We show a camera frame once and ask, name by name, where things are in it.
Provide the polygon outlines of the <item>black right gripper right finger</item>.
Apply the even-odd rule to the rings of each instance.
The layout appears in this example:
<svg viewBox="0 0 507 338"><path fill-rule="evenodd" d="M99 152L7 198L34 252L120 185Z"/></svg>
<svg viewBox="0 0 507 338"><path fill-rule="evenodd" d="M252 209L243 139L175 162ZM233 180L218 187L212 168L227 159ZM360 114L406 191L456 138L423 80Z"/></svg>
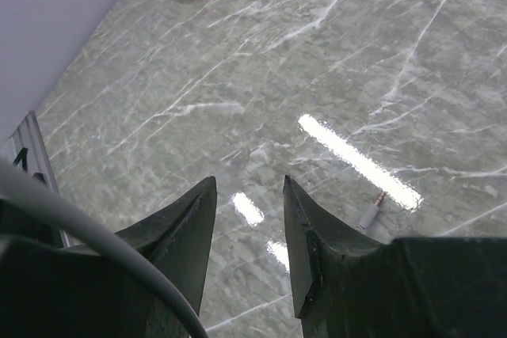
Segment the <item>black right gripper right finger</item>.
<svg viewBox="0 0 507 338"><path fill-rule="evenodd" d="M403 237L384 245L284 180L295 316L306 337L503 337L506 241Z"/></svg>

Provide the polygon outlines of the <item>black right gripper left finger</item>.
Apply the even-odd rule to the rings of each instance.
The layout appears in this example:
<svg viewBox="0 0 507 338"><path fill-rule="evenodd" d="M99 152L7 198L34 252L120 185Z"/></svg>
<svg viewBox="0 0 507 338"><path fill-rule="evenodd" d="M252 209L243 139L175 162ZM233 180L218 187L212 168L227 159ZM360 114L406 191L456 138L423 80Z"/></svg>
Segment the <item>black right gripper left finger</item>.
<svg viewBox="0 0 507 338"><path fill-rule="evenodd" d="M170 205L118 232L199 310L216 213L207 177ZM4 337L186 337L164 303L123 268L1 203Z"/></svg>

